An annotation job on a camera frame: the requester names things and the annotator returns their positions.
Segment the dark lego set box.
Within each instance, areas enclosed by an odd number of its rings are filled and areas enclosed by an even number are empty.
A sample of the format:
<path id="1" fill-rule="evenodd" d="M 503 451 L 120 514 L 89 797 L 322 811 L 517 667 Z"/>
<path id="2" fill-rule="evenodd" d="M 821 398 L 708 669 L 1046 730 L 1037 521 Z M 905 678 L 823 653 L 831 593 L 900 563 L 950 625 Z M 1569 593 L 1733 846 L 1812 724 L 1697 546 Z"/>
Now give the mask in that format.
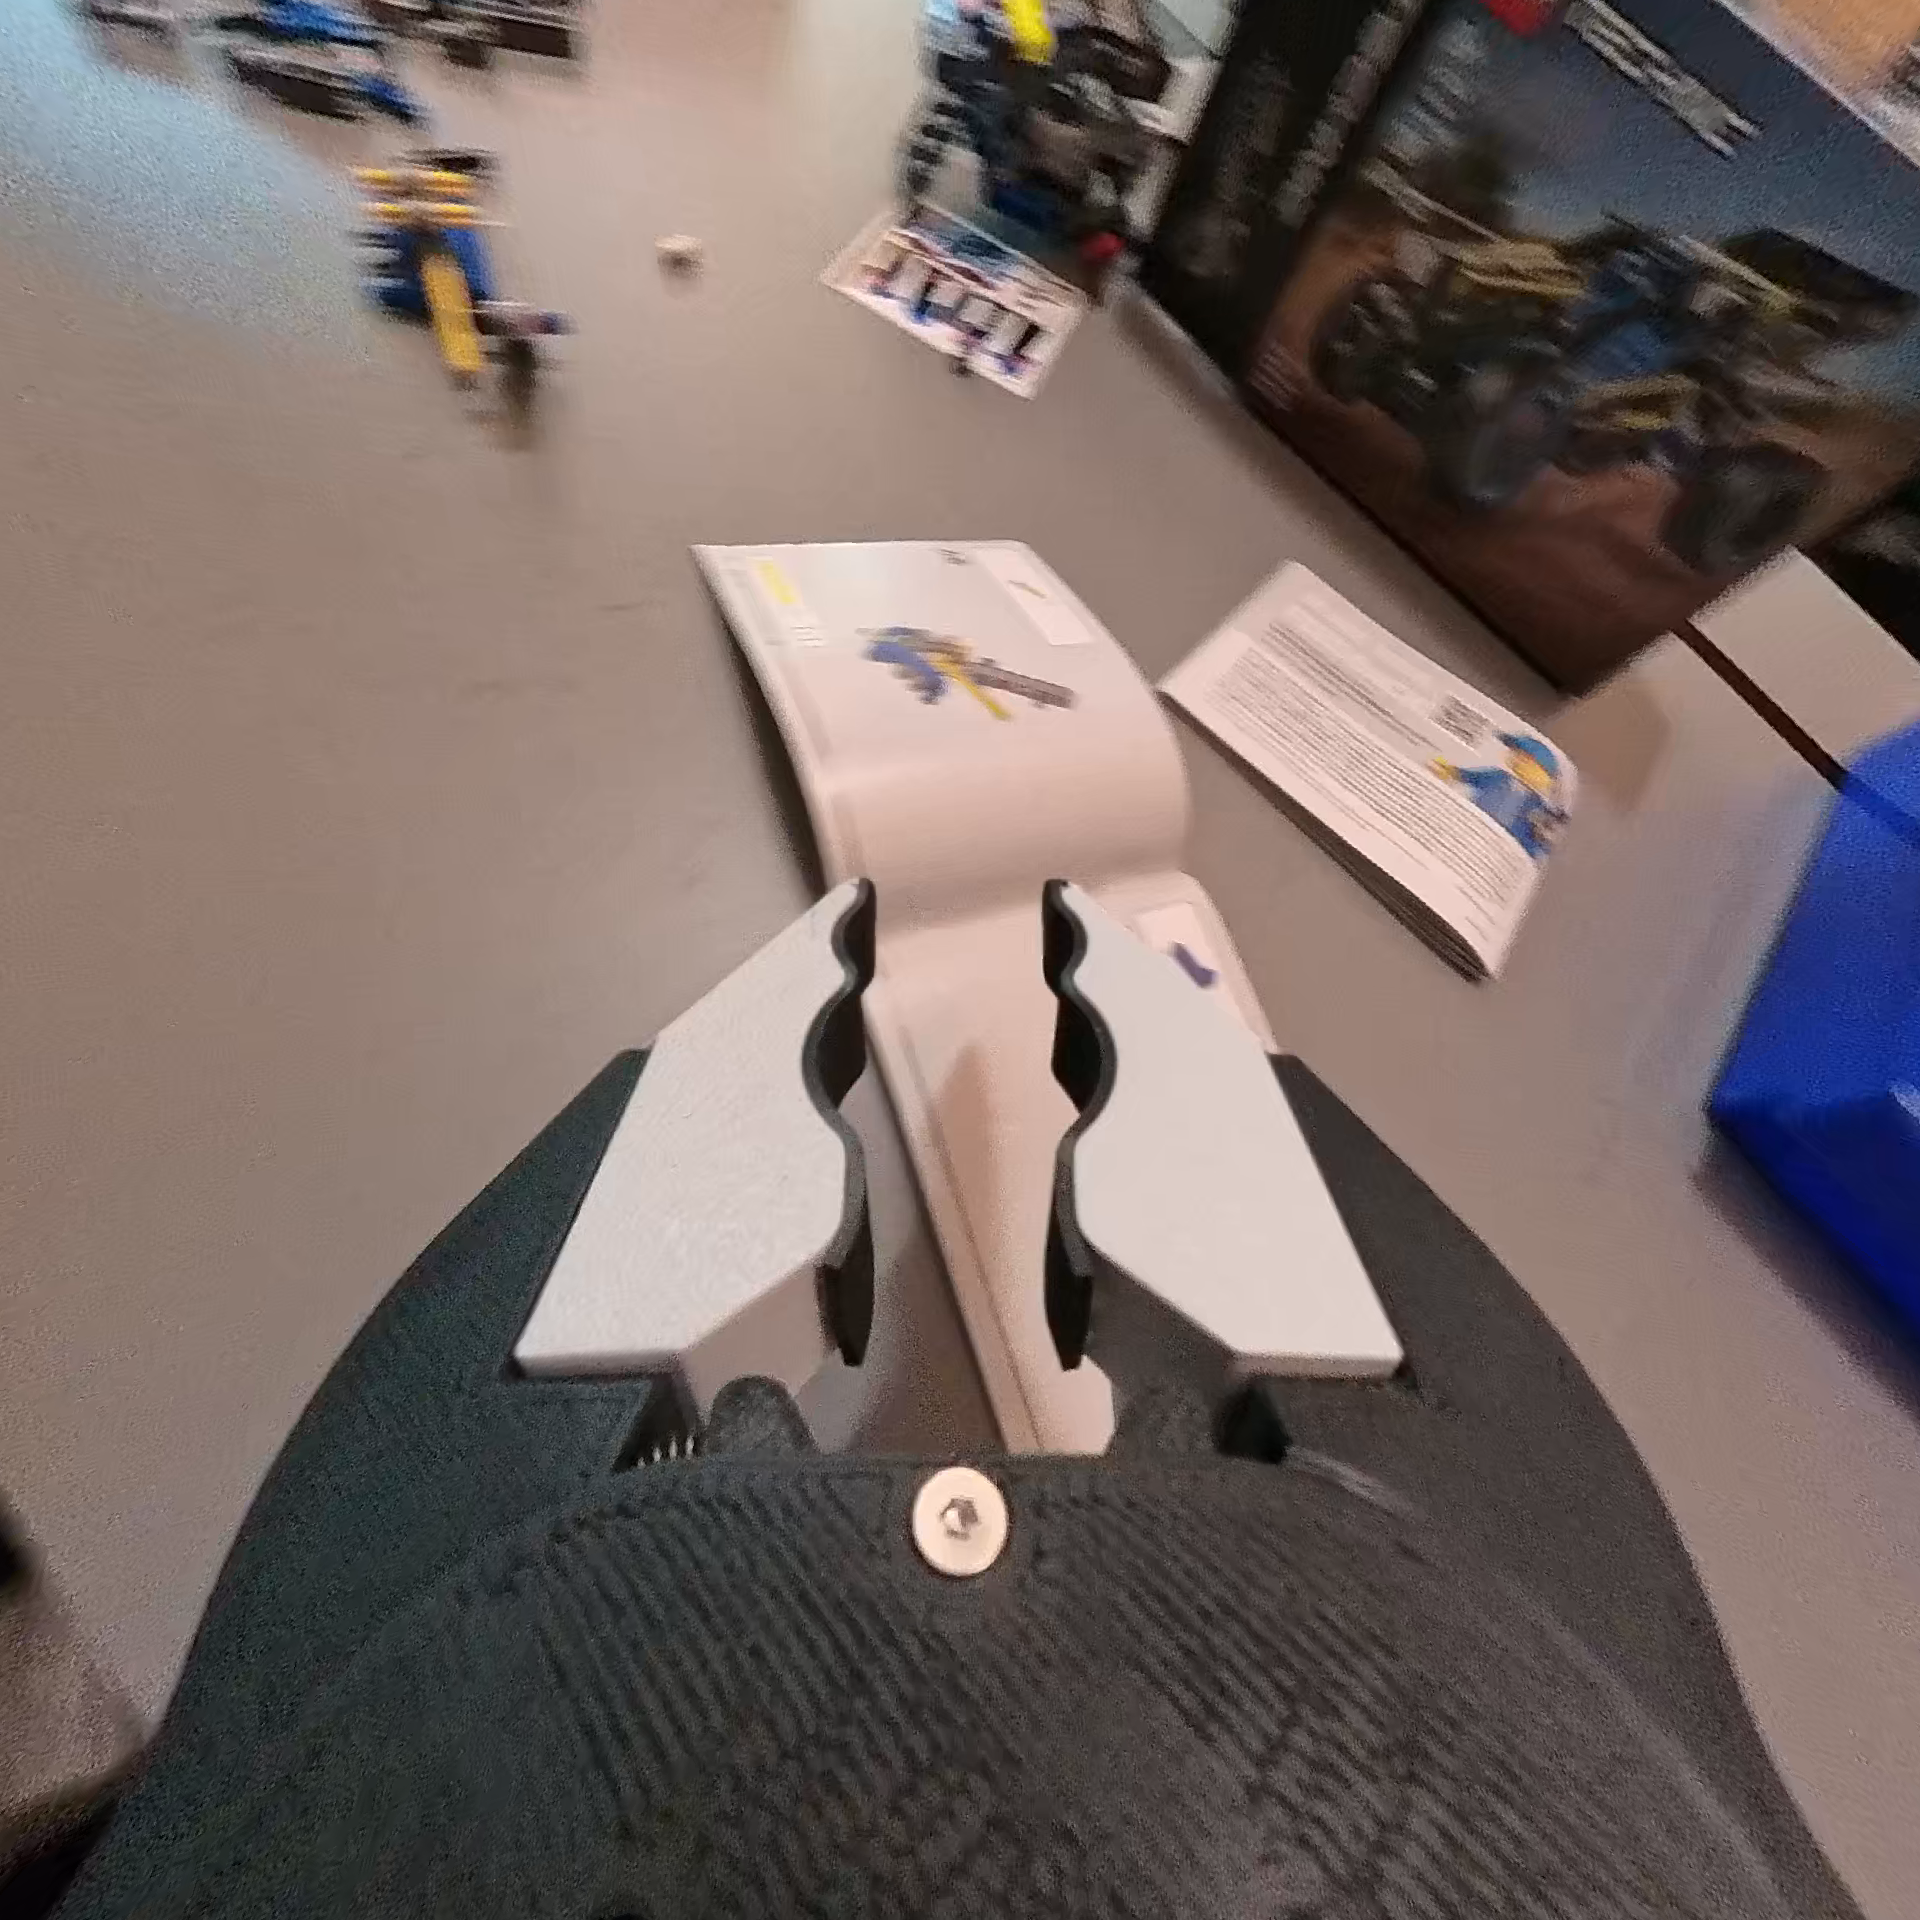
<path id="1" fill-rule="evenodd" d="M 1139 288 L 1596 686 L 1918 477 L 1918 4 L 1238 4 Z"/>

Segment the cluster of loose lego pieces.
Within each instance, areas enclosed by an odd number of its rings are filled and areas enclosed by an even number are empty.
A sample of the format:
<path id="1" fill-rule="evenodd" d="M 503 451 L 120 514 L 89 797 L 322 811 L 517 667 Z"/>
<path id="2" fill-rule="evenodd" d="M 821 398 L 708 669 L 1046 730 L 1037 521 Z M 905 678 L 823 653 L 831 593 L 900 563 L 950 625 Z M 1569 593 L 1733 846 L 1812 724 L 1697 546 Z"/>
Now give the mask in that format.
<path id="1" fill-rule="evenodd" d="M 490 76 L 586 48 L 586 4 L 70 4 L 65 12 L 120 63 L 145 42 L 162 76 L 223 71 L 266 100 L 346 125 L 420 129 L 427 63 Z"/>

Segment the open lego instruction booklet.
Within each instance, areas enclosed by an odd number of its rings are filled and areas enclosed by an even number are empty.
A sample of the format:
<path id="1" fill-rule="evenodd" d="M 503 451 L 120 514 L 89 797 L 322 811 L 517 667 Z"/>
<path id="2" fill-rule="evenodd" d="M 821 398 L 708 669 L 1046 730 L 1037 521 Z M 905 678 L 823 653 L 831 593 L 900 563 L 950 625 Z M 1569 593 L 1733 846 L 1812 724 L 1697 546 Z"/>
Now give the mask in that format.
<path id="1" fill-rule="evenodd" d="M 1188 854 L 1168 711 L 1021 542 L 701 542 L 693 559 L 778 730 L 825 884 L 875 890 L 865 1033 L 981 1377 L 1017 1453 L 1101 1453 L 1112 1396 L 1043 1303 L 1073 1105 L 1043 890 L 1087 890 L 1275 1052 Z"/>

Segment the lego sticker sheet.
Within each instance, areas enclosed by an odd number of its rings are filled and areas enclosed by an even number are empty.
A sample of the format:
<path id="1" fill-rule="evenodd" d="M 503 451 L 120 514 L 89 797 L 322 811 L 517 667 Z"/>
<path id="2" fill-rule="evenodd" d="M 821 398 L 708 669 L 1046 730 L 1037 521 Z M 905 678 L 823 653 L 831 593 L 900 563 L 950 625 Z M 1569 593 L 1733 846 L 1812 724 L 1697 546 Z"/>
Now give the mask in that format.
<path id="1" fill-rule="evenodd" d="M 1092 313 L 1067 279 L 944 207 L 868 220 L 823 288 L 1017 398 L 1046 389 Z"/>

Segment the closed leaflet with minifigure print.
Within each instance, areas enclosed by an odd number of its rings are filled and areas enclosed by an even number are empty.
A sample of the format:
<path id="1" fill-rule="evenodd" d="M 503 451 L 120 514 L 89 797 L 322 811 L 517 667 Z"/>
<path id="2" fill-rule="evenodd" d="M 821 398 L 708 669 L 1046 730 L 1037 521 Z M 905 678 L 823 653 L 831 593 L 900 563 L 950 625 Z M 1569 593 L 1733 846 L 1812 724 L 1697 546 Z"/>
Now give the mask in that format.
<path id="1" fill-rule="evenodd" d="M 1500 980 L 1572 823 L 1577 769 L 1306 564 L 1160 678 L 1353 880 L 1467 980 Z"/>

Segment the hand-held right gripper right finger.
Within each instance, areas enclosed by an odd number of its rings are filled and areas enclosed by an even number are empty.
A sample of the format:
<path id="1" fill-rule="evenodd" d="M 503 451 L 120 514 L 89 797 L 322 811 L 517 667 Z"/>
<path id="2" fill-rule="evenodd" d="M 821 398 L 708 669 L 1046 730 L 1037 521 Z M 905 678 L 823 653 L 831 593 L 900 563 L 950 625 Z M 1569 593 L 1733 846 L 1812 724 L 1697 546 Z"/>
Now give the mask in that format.
<path id="1" fill-rule="evenodd" d="M 1378 1383 L 1403 1363 L 1280 1082 L 1192 905 L 1121 917 L 1043 893 L 1054 1154 L 1043 1305 L 1110 1386 Z"/>

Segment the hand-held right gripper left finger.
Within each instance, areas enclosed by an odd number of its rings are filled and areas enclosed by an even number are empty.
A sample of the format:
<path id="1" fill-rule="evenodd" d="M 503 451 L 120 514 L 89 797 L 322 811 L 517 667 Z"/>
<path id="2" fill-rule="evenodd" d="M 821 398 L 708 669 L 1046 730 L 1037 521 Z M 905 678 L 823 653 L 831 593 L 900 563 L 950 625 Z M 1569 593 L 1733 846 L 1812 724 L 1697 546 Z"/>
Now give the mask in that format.
<path id="1" fill-rule="evenodd" d="M 836 884 L 658 1033 L 517 1336 L 528 1377 L 814 1383 L 875 1326 L 868 1064 L 878 895 Z"/>

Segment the blue plastic bin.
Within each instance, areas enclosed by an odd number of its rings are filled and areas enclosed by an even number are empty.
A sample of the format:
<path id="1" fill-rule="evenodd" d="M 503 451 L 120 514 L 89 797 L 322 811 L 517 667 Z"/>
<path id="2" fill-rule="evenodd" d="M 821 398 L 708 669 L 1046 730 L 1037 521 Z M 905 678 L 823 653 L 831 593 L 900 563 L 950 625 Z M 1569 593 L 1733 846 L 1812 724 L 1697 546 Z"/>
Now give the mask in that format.
<path id="1" fill-rule="evenodd" d="M 1918 1339 L 1918 724 L 1845 771 L 1709 1118 Z"/>

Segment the small yellow blue lego assembly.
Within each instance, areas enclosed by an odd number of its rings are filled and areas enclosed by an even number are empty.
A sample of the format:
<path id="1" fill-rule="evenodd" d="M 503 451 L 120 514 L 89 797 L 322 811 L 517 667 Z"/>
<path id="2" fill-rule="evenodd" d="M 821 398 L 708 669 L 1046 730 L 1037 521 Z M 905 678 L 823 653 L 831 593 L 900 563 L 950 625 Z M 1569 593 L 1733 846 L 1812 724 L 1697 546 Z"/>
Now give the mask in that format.
<path id="1" fill-rule="evenodd" d="M 539 403 L 548 342 L 570 332 L 558 309 L 519 301 L 498 266 L 492 189 L 500 164 L 483 147 L 417 147 L 353 166 L 358 193 L 366 298 L 420 328 L 454 389 L 498 384 L 508 420 Z"/>

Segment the partly built lego vehicle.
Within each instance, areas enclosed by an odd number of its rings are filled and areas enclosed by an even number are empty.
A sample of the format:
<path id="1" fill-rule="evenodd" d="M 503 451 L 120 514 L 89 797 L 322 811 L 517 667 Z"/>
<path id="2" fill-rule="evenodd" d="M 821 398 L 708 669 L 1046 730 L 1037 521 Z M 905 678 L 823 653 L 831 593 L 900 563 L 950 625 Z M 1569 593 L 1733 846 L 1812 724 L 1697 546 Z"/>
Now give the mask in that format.
<path id="1" fill-rule="evenodd" d="M 921 4 L 921 99 L 897 147 L 897 207 L 925 214 L 957 164 L 971 220 L 1092 301 L 1139 254 L 1131 210 L 1172 81 L 1151 4 Z"/>

